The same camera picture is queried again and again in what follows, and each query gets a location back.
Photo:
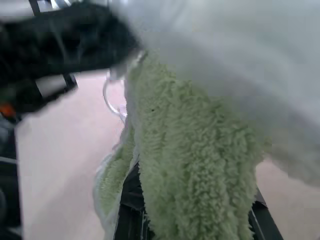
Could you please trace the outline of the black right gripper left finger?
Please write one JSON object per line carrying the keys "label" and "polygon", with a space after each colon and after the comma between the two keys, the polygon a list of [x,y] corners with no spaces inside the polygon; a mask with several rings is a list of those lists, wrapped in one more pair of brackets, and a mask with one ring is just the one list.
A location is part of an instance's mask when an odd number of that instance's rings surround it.
{"label": "black right gripper left finger", "polygon": [[155,240],[149,223],[136,163],[123,183],[113,240]]}

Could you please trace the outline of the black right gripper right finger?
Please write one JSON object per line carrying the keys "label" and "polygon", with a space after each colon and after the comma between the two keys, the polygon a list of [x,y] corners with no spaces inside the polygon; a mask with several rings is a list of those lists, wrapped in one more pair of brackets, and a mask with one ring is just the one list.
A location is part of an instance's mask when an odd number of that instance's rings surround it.
{"label": "black right gripper right finger", "polygon": [[253,240],[284,240],[259,188],[248,214]]}

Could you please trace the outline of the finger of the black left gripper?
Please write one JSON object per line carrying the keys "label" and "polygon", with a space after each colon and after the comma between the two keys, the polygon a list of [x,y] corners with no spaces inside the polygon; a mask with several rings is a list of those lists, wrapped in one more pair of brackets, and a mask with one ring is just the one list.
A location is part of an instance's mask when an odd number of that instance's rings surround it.
{"label": "finger of the black left gripper", "polygon": [[141,50],[128,26],[107,7],[82,7],[87,33],[81,39],[81,70],[116,66]]}

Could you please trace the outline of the light green fluffy towel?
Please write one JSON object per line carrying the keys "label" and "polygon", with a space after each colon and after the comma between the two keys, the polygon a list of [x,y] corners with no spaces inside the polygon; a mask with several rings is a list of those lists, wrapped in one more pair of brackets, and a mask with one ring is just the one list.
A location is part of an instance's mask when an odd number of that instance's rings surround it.
{"label": "light green fluffy towel", "polygon": [[113,240],[125,179],[138,165],[156,240],[253,240],[249,212],[266,141],[191,81],[145,53],[125,81],[120,141],[97,170],[93,199]]}

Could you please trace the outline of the white drawstring bag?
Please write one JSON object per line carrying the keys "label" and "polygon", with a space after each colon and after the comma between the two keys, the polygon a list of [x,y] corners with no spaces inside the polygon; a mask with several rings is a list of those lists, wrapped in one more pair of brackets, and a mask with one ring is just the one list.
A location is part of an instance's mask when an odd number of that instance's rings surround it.
{"label": "white drawstring bag", "polygon": [[265,136],[320,188],[320,0],[109,0],[150,51]]}

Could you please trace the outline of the dark robot torso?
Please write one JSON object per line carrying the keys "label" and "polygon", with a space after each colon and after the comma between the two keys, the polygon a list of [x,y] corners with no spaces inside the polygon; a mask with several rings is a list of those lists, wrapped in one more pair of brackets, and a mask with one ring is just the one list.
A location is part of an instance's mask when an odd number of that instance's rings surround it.
{"label": "dark robot torso", "polygon": [[23,240],[18,178],[15,111],[16,86],[0,86],[0,240]]}

